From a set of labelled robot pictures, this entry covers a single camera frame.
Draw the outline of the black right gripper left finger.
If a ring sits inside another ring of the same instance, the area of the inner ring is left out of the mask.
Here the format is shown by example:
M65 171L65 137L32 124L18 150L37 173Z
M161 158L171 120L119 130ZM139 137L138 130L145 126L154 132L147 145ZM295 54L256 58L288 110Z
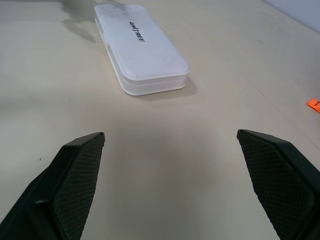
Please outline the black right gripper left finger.
M0 223L0 240L81 240L104 144L96 132L63 145Z

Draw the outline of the white plastic case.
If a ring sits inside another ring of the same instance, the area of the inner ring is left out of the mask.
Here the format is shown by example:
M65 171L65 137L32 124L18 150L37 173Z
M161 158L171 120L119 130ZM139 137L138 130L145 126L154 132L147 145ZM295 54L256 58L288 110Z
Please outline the white plastic case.
M124 92L143 96L185 87L187 61L143 6L99 3L94 11L95 23Z

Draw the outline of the orange tape marker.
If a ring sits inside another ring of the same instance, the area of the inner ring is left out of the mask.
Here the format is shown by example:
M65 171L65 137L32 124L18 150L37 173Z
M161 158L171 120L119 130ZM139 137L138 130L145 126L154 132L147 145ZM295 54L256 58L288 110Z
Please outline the orange tape marker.
M320 100L312 98L306 103L306 105L320 114Z

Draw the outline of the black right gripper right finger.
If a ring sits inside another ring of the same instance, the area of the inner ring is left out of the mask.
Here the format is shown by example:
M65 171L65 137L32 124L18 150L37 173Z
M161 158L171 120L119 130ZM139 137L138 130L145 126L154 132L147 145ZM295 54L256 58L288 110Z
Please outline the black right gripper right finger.
M320 240L320 171L286 140L246 129L236 137L280 240Z

